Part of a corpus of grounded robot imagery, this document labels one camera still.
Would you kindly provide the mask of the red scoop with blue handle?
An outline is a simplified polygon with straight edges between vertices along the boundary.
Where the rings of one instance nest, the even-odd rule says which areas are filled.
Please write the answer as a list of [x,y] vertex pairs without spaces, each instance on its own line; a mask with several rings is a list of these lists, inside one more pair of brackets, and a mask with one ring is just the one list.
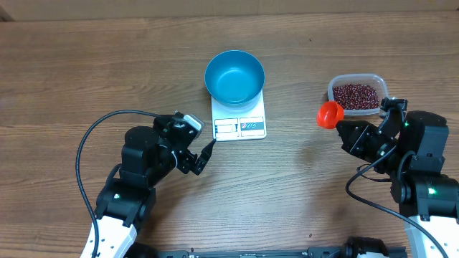
[[325,102],[319,109],[316,122],[325,129],[334,129],[344,119],[344,109],[336,101]]

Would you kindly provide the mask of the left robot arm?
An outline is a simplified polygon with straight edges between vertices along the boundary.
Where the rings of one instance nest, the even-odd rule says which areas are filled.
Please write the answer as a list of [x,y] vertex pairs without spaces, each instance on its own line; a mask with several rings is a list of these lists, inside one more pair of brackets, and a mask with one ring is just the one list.
[[177,112],[154,115],[153,125],[137,126],[124,137],[121,162],[109,173],[96,204],[88,205],[92,219],[83,257],[159,257],[136,237],[156,203],[156,184],[175,168],[199,175],[212,155],[210,142],[200,154],[189,146],[204,124]]

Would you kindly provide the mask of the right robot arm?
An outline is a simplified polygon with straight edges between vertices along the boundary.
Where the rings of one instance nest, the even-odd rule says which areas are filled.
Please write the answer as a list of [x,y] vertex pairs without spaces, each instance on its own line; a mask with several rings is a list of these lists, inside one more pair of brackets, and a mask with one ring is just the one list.
[[380,126],[342,120],[336,129],[342,148],[369,164],[350,182],[370,169],[386,174],[398,209],[355,193],[351,197],[403,220],[413,257],[457,257],[458,181],[442,172],[446,119],[426,111],[390,110]]

